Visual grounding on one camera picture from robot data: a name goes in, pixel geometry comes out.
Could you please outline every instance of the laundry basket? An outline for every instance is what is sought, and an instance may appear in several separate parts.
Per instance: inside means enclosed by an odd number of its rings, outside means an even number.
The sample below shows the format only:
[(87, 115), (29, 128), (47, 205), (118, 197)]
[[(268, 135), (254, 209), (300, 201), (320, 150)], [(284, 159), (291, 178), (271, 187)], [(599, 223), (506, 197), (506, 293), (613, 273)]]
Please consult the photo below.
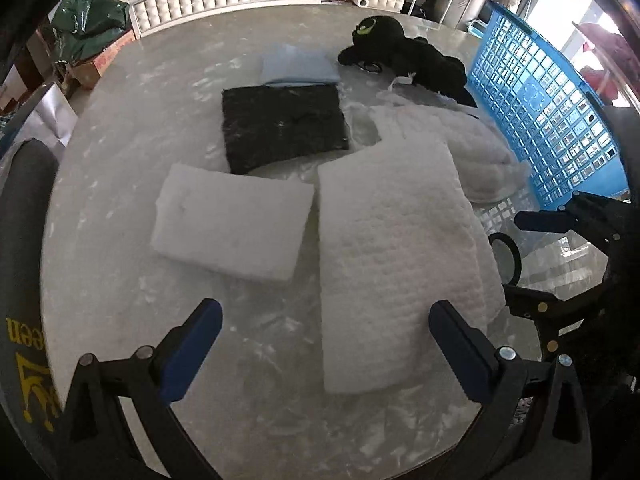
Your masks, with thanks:
[(469, 83), (518, 159), (531, 163), (540, 207), (556, 209), (574, 190), (622, 194), (625, 171), (596, 92), (523, 20), (490, 6)]

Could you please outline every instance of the folded blue cloth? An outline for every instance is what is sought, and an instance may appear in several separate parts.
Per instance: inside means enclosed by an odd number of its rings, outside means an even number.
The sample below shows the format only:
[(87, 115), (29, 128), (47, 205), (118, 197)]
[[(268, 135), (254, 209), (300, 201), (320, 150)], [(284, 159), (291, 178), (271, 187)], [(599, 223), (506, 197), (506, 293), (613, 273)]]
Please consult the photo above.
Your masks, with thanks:
[(260, 81), (269, 86), (303, 86), (334, 84), (340, 76), (321, 50), (278, 44), (262, 54)]

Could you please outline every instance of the black plush toy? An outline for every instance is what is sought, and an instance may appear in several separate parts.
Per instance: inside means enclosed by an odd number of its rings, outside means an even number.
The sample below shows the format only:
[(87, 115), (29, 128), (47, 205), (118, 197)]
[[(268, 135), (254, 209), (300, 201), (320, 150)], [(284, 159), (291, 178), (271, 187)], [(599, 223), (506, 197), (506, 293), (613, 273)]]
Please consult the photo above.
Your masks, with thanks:
[(351, 37), (353, 46), (338, 55), (340, 64), (359, 65), (366, 70), (384, 65), (396, 76), (413, 73), (414, 84), (451, 97), (459, 104), (476, 107), (476, 102), (465, 89), (466, 74), (462, 62), (455, 57), (443, 56), (425, 38), (406, 38), (402, 25), (395, 18), (365, 18)]

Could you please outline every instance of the marble tabletop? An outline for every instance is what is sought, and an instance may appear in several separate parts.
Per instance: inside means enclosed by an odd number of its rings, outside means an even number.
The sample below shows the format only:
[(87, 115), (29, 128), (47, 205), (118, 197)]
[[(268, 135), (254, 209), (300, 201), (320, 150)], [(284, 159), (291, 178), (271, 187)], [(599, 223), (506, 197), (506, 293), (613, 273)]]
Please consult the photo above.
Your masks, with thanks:
[[(184, 400), (172, 408), (224, 478), (386, 478), (460, 438), (478, 406), (466, 399), (437, 351), (411, 379), (386, 390), (324, 393), (317, 211), (286, 287), (175, 262), (150, 247), (155, 202), (171, 165), (226, 169), (222, 89), (257, 84), (260, 53), (272, 43), (323, 48), (335, 59), (350, 44), (354, 26), (373, 13), (351, 6), (230, 12), (143, 38), (118, 54), (66, 150), (44, 236), (42, 317), (63, 402), (83, 353), (126, 358), (143, 344), (156, 345), (202, 298), (215, 298), (224, 307), (223, 331)], [(408, 36), (426, 36), (470, 66), (476, 38), (398, 18)], [(391, 77), (345, 67), (340, 76), (351, 140), (372, 144), (359, 107), (376, 104)], [(263, 174), (297, 173), (312, 182), (316, 165), (297, 161)], [(498, 215), (504, 211), (509, 209), (495, 208)], [(494, 213), (482, 214), (486, 226)], [(529, 283), (562, 274), (553, 269), (564, 263), (563, 247), (551, 248), (542, 263), (535, 259), (526, 273)], [(553, 275), (546, 278), (549, 269)], [(553, 289), (547, 285), (542, 288)], [(490, 336), (536, 356), (535, 329), (525, 320), (500, 316)], [(147, 463), (162, 471), (132, 406), (125, 409)]]

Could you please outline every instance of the bolt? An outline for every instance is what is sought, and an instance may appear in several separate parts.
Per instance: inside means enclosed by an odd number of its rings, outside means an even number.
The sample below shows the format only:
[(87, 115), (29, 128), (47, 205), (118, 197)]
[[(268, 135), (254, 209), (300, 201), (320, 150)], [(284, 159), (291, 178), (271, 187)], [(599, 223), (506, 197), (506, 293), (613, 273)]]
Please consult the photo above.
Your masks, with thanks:
[(93, 362), (94, 362), (93, 354), (84, 354), (78, 359), (78, 363), (80, 363), (80, 365), (82, 366), (88, 366)]
[(558, 356), (558, 362), (562, 366), (571, 366), (572, 364), (574, 364), (574, 361), (567, 354), (560, 354)]
[(136, 350), (136, 357), (138, 359), (149, 359), (153, 354), (154, 348), (149, 345), (141, 346)]
[(498, 354), (501, 358), (507, 359), (507, 361), (513, 361), (516, 358), (516, 351), (510, 346), (503, 346), (498, 350)]

